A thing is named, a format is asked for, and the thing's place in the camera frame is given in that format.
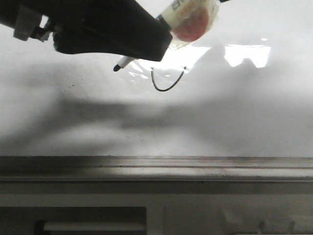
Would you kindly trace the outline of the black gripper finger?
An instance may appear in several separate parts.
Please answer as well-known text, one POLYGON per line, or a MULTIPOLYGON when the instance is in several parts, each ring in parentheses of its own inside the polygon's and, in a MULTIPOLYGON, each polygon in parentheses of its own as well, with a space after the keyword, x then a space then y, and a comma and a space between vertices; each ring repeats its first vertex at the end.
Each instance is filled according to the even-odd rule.
POLYGON ((160 61, 172 35, 135 0, 3 0, 0 22, 22 41, 64 54, 112 53, 160 61))

